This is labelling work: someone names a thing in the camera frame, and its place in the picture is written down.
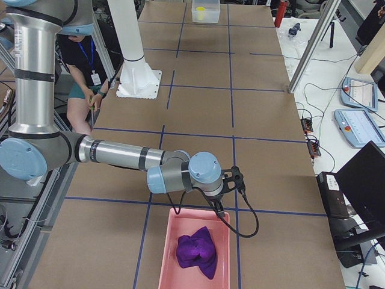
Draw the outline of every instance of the table surface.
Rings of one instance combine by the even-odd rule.
[[[288,37],[288,29],[296,23],[300,23],[301,31],[298,32],[295,38],[290,39]],[[307,40],[310,39],[316,23],[317,20],[313,19],[283,19],[281,27],[277,29],[282,54],[285,56],[285,63],[290,78],[293,76],[295,68],[299,63],[299,60],[293,58],[302,56],[306,48]],[[309,110],[313,116],[322,115],[321,111],[325,114],[322,121],[320,117],[313,119],[313,128],[315,130],[313,135],[319,139],[320,145],[323,148],[321,149],[322,156],[316,158],[314,161],[313,168],[316,174],[322,171],[329,172],[333,168],[333,172],[337,172],[359,151],[359,149],[353,148],[346,141],[337,126],[333,114],[336,109],[348,108],[341,103],[339,97],[340,90],[336,88],[340,86],[341,80],[346,75],[350,64],[358,60],[358,58],[356,58],[357,53],[339,22],[335,22],[333,48],[329,48],[329,37],[330,30],[324,40],[317,46],[312,57],[313,60],[310,61],[309,67],[306,69],[298,88],[294,92],[297,107],[300,109],[298,110],[300,117],[302,117],[302,115],[309,117],[308,112],[304,112],[301,110],[302,108]],[[332,63],[320,60],[343,61]],[[358,74],[354,65],[348,71],[347,76],[362,79],[363,81],[373,81],[370,75]],[[314,85],[328,90],[321,90]],[[380,91],[378,91],[378,95],[380,99],[384,99]],[[378,106],[378,114],[385,117],[385,105],[379,103]],[[371,116],[378,125],[385,124],[385,121],[378,116],[374,114],[371,114]],[[335,163],[325,150],[333,156]],[[357,220],[357,223],[362,222],[358,216],[354,218]],[[365,267],[365,272],[369,274],[369,277],[361,278],[360,288],[369,288],[370,285],[385,287],[384,260],[383,257],[380,258],[378,256],[377,266]],[[341,266],[341,270],[345,284],[355,288],[358,278],[357,272],[361,270],[361,264],[350,269]]]
[[[210,151],[240,167],[260,230],[230,235],[231,288],[343,288],[270,9],[222,5],[216,25],[192,23],[190,11],[146,2],[140,31],[146,61],[162,70],[158,97],[111,90],[93,137]],[[197,192],[185,205],[207,209]],[[233,226],[253,230],[241,198],[224,205]],[[157,288],[169,210],[145,173],[80,164],[29,288]]]

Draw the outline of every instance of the id badge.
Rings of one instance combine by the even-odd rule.
[[[91,74],[92,81],[94,82],[94,85],[101,85],[102,82],[100,81],[100,77],[98,73],[92,73]]]

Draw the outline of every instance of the green shorts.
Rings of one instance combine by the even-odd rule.
[[[89,89],[92,90],[93,93],[97,93],[101,87],[102,87],[101,85],[96,85],[96,86],[90,86]],[[81,90],[80,86],[76,82],[72,85],[68,98],[85,99],[83,91]]]

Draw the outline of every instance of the blue and white device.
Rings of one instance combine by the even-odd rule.
[[[362,148],[369,141],[385,148],[385,136],[364,108],[335,110],[339,129],[354,148]]]
[[[346,77],[342,83],[341,101],[349,107],[378,111],[378,87],[375,83]]]

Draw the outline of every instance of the purple cloth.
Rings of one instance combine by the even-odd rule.
[[[187,235],[179,237],[176,258],[182,268],[199,266],[202,273],[212,280],[218,258],[209,229],[202,227],[191,237]]]

